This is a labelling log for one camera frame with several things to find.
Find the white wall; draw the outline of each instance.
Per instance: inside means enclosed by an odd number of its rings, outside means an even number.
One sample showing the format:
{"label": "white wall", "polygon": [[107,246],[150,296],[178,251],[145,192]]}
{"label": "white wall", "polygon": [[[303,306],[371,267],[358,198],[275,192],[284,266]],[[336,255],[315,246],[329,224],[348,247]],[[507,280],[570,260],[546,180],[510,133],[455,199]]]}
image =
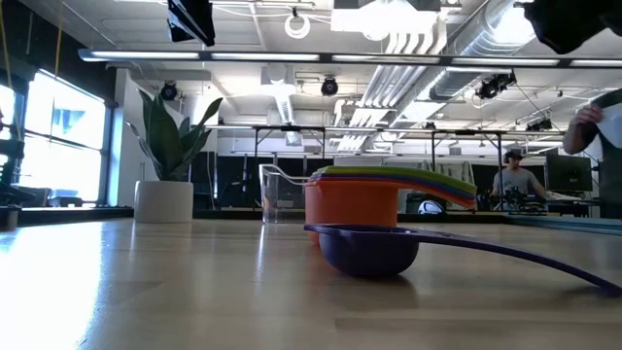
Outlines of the white wall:
{"label": "white wall", "polygon": [[[138,85],[130,79],[126,69],[117,71],[115,100],[119,107],[113,117],[108,204],[132,206],[136,182],[155,181],[157,176],[151,161],[140,149],[136,136],[125,124],[132,123],[141,135],[145,135],[143,101],[138,93]],[[179,124],[183,116],[168,106],[167,110]]]}

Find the clear plastic container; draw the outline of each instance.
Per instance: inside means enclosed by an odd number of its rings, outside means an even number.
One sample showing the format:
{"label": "clear plastic container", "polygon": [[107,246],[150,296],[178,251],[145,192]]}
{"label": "clear plastic container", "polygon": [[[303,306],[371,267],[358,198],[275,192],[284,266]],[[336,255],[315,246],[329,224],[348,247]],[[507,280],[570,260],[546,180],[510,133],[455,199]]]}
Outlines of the clear plastic container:
{"label": "clear plastic container", "polygon": [[261,210],[267,224],[304,221],[304,187],[308,177],[290,176],[272,164],[259,166]]}

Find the potted plant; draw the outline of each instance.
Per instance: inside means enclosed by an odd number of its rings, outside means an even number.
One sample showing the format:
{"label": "potted plant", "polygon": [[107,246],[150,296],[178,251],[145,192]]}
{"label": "potted plant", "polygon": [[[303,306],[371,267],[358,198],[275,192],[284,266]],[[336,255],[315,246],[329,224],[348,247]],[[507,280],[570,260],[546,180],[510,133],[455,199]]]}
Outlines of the potted plant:
{"label": "potted plant", "polygon": [[178,127],[159,94],[151,99],[144,91],[139,92],[143,99],[145,138],[131,122],[127,124],[152,161],[159,181],[136,182],[134,220],[154,224],[191,222],[193,187],[188,182],[188,168],[212,131],[204,128],[205,123],[216,115],[223,100],[212,102],[198,125],[191,127],[190,118],[185,118]]}

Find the table surface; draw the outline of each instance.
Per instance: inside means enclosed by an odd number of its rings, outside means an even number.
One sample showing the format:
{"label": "table surface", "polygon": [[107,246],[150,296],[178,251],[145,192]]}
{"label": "table surface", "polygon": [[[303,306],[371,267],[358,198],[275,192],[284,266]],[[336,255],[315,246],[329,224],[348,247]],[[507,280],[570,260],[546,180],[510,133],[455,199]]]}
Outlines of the table surface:
{"label": "table surface", "polygon": [[[405,225],[499,241],[622,283],[622,238]],[[391,281],[335,271],[301,225],[131,220],[0,234],[1,349],[620,349],[622,299],[485,252],[422,245]]]}

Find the ductwork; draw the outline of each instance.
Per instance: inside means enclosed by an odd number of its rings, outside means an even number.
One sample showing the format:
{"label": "ductwork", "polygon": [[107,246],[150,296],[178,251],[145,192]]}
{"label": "ductwork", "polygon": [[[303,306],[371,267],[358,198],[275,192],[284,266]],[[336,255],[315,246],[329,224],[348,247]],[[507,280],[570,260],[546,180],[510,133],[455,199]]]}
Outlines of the ductwork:
{"label": "ductwork", "polygon": [[[492,0],[464,28],[442,54],[450,55],[512,55],[534,38],[529,28],[512,28],[511,21],[519,21],[522,9],[514,9],[514,0]],[[517,35],[507,35],[508,29]],[[447,72],[444,68],[426,68],[424,74],[397,106],[397,114],[406,123],[419,123],[437,113],[449,101],[465,91],[480,73]],[[432,100],[434,102],[417,102]]]}

